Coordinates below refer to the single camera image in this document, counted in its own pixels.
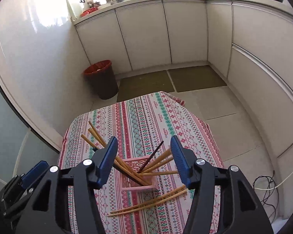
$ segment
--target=tablecloth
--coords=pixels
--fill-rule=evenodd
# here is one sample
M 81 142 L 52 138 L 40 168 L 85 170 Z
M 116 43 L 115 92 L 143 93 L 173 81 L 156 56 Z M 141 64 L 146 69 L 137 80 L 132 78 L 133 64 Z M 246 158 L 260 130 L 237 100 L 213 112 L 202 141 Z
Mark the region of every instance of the tablecloth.
M 91 158 L 91 147 L 80 137 L 85 134 L 99 148 L 102 146 L 88 132 L 91 121 L 107 142 L 118 139 L 118 155 L 122 159 L 149 155 L 164 141 L 159 156 L 169 148 L 170 139 L 177 135 L 183 147 L 193 150 L 197 157 L 217 167 L 224 167 L 209 126 L 190 113 L 184 101 L 165 92 L 136 97 L 127 101 L 85 113 L 70 125 L 63 139 L 58 165 L 61 169 L 76 166 Z M 175 162 L 159 171 L 176 170 Z M 95 197 L 106 233 L 182 233 L 190 211 L 194 190 L 156 207 L 131 214 L 108 217 L 110 211 L 129 207 L 182 186 L 178 174 L 158 176 L 159 191 L 128 192 L 119 190 L 119 172 L 112 168 L 107 184 L 95 190 Z M 71 230 L 78 233 L 74 210 L 73 187 L 69 187 L 69 216 Z M 215 202 L 210 233 L 218 226 L 220 188 L 215 187 Z

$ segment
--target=pink basket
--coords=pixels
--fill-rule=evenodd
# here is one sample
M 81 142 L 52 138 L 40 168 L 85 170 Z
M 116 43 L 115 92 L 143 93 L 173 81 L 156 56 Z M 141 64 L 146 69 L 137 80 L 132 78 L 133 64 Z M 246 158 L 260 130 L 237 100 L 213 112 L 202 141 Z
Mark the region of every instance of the pink basket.
M 149 158 L 149 156 L 144 156 L 140 158 L 133 159 L 123 159 L 132 169 L 136 172 L 139 171 L 144 162 Z M 133 180 L 127 178 L 122 173 L 119 173 L 119 189 L 123 191 L 153 191 L 158 190 L 157 176 L 145 176 L 144 179 L 151 183 L 150 186 L 140 186 Z

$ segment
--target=white cable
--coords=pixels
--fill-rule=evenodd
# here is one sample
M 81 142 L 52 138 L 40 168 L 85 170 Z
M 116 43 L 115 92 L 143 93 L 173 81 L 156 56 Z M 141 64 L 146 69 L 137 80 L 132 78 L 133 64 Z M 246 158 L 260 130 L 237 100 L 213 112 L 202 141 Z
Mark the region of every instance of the white cable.
M 273 188 L 269 188 L 269 189 L 261 189 L 261 188 L 257 188 L 257 187 L 254 187 L 254 189 L 257 189 L 257 190 L 264 190 L 264 191 L 268 191 L 268 190 L 273 190 L 273 189 L 275 189 L 275 188 L 277 188 L 277 187 L 279 187 L 279 186 L 281 186 L 282 185 L 282 183 L 283 182 L 285 182 L 291 175 L 293 174 L 293 172 L 289 175 L 289 176 L 287 176 L 286 177 L 286 179 L 285 180 L 283 180 L 279 185 L 277 185 L 276 187 L 273 187 Z

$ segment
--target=green-brown rug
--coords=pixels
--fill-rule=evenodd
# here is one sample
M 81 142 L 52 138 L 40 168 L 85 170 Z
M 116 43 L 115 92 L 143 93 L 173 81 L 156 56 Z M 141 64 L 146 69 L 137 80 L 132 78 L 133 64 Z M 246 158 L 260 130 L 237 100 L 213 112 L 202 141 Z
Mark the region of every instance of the green-brown rug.
M 174 91 L 166 70 L 121 79 L 117 102 L 156 91 Z
M 227 85 L 210 66 L 168 70 L 177 92 Z

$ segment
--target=white cabinet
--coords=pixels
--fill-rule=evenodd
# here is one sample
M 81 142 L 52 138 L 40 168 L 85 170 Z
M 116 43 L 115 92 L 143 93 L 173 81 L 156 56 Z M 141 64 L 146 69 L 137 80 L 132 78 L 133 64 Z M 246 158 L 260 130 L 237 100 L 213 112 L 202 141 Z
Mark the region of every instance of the white cabinet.
M 208 61 L 225 77 L 228 73 L 232 43 L 231 3 L 208 2 Z
M 293 172 L 293 145 L 277 161 L 281 180 L 284 180 Z M 289 218 L 293 213 L 293 174 L 283 183 L 283 198 L 280 200 L 283 202 L 280 205 L 280 215 L 284 219 Z
M 273 154 L 279 156 L 293 143 L 293 102 L 289 94 L 262 63 L 237 47 L 231 51 L 228 81 L 257 117 Z
M 162 1 L 116 9 L 133 70 L 171 63 Z
M 172 63 L 207 60 L 207 18 L 204 1 L 165 0 Z
M 233 3 L 233 42 L 272 68 L 293 89 L 293 17 Z
M 77 32 L 91 64 L 111 60 L 115 74 L 132 70 L 115 11 L 77 25 Z

